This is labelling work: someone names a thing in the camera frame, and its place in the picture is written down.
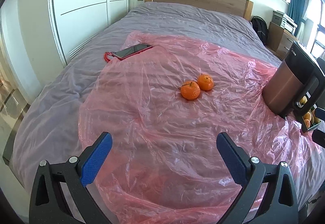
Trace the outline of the smaller mandarin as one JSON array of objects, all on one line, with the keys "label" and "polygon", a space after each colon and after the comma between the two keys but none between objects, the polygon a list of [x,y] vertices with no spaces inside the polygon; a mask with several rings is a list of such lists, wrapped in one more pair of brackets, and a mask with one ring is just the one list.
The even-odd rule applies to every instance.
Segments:
[{"label": "smaller mandarin", "polygon": [[203,91],[210,91],[214,87],[214,81],[208,74],[200,74],[197,78],[197,84]]}]

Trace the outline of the mandarin with stem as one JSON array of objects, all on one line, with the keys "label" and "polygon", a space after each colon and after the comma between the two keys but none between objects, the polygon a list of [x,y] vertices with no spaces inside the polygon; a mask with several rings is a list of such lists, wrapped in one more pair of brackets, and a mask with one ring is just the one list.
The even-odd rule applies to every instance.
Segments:
[{"label": "mandarin with stem", "polygon": [[186,81],[181,85],[180,92],[183,98],[195,100],[200,95],[200,87],[195,81]]}]

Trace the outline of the yellow round fruit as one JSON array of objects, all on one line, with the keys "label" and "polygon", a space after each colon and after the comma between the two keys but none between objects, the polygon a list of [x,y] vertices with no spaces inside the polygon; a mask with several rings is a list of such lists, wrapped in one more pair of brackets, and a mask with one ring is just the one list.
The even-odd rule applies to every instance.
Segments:
[{"label": "yellow round fruit", "polygon": [[300,99],[300,104],[304,105],[307,102],[307,97],[304,96],[302,99]]}]

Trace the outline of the small orange in tray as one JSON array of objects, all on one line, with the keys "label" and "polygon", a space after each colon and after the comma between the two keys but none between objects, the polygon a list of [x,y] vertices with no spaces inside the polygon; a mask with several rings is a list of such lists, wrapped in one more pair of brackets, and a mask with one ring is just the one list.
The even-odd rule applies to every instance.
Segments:
[{"label": "small orange in tray", "polygon": [[311,121],[309,119],[304,119],[303,122],[304,122],[306,128],[309,129],[311,126]]}]

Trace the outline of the green tray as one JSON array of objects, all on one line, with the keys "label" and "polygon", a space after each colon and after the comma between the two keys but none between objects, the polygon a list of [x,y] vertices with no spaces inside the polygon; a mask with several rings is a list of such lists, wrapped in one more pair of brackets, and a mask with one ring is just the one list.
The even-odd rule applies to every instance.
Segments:
[{"label": "green tray", "polygon": [[309,132],[309,131],[313,131],[315,130],[320,124],[321,124],[321,119],[320,118],[317,118],[315,116],[315,110],[318,108],[318,106],[315,104],[310,110],[309,112],[311,112],[312,114],[312,119],[311,119],[311,126],[309,129],[306,128],[304,122],[303,122],[303,116],[299,116],[295,111],[294,111],[294,116],[296,118],[296,120],[301,123],[301,132],[302,133],[306,133],[306,132]]}]

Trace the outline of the striped peach fruit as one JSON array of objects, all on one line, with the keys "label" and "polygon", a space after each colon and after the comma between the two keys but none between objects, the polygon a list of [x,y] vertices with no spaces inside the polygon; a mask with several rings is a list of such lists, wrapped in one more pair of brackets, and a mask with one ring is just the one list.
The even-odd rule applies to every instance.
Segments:
[{"label": "striped peach fruit", "polygon": [[305,115],[303,115],[303,119],[311,121],[312,119],[311,112],[308,111]]}]

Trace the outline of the wooden drawer cabinet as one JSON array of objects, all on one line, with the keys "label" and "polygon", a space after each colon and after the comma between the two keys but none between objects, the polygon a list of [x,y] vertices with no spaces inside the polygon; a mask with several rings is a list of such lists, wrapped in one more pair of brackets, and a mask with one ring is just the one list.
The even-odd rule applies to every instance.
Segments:
[{"label": "wooden drawer cabinet", "polygon": [[269,23],[266,47],[276,57],[278,57],[280,60],[284,60],[293,42],[298,42],[298,39],[289,31],[273,22]]}]

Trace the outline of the white printer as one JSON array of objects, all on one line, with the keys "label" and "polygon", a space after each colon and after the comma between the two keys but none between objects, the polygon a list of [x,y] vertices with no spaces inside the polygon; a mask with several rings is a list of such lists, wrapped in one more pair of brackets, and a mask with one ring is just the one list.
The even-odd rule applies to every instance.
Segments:
[{"label": "white printer", "polygon": [[292,35],[295,34],[297,24],[286,13],[281,11],[273,11],[272,23],[289,31]]}]

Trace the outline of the black backpack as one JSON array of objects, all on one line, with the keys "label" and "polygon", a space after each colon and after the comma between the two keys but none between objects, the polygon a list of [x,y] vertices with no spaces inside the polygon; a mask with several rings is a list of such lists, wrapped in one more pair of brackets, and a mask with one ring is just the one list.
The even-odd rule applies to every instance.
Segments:
[{"label": "black backpack", "polygon": [[268,40],[268,27],[265,20],[259,16],[253,16],[251,19],[252,27],[261,42],[265,45]]}]

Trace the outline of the grey bed cover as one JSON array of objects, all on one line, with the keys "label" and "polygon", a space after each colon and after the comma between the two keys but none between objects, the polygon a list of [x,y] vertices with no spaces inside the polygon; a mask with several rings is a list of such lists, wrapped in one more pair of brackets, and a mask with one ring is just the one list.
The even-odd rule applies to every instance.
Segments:
[{"label": "grey bed cover", "polygon": [[[119,60],[112,56],[112,52],[145,43],[127,45],[127,37],[134,32],[198,39],[264,61],[275,69],[281,63],[263,46],[250,22],[240,16],[173,3],[148,2],[132,9],[124,18],[92,38],[30,106],[15,137],[10,163],[16,178],[28,193],[32,190],[40,161],[64,163],[71,156],[80,155],[87,147],[82,146],[79,140],[79,109],[104,67],[113,59]],[[321,151],[323,183],[324,149],[314,144]],[[110,210],[95,182],[89,188],[94,200],[105,210]],[[300,204],[297,197],[300,208],[307,201]]]}]

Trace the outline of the pink plastic sheet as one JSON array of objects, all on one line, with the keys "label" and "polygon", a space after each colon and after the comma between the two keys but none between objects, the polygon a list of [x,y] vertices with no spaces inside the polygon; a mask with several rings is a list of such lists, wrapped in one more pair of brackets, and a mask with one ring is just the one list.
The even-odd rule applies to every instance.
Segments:
[{"label": "pink plastic sheet", "polygon": [[[108,63],[79,109],[82,146],[112,135],[95,184],[120,223],[218,221],[240,190],[216,148],[220,132],[265,163],[287,161],[300,204],[316,193],[320,148],[261,96],[274,66],[188,37],[131,33],[126,44],[136,42],[152,48]],[[183,98],[181,85],[200,74],[213,89]]]}]

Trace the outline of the red smartphone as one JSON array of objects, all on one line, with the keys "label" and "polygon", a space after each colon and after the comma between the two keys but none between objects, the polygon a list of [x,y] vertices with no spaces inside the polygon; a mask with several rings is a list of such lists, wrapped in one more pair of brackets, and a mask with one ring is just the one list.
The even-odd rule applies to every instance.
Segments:
[{"label": "red smartphone", "polygon": [[112,56],[117,57],[119,60],[124,60],[130,56],[144,52],[150,48],[152,48],[151,45],[145,44],[145,43],[140,43],[140,44],[136,44],[136,45],[130,46],[128,48],[122,49],[117,52],[112,52]]}]

